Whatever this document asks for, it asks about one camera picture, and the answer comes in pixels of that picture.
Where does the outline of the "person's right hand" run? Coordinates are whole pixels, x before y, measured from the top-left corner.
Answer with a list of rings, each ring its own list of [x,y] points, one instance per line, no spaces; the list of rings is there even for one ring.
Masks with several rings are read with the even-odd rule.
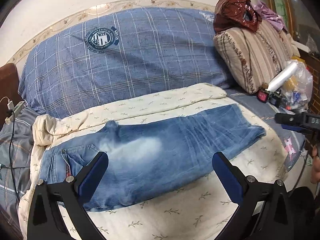
[[[318,156],[318,145],[312,149],[312,169],[311,169],[311,183],[317,184],[320,180],[320,159]]]

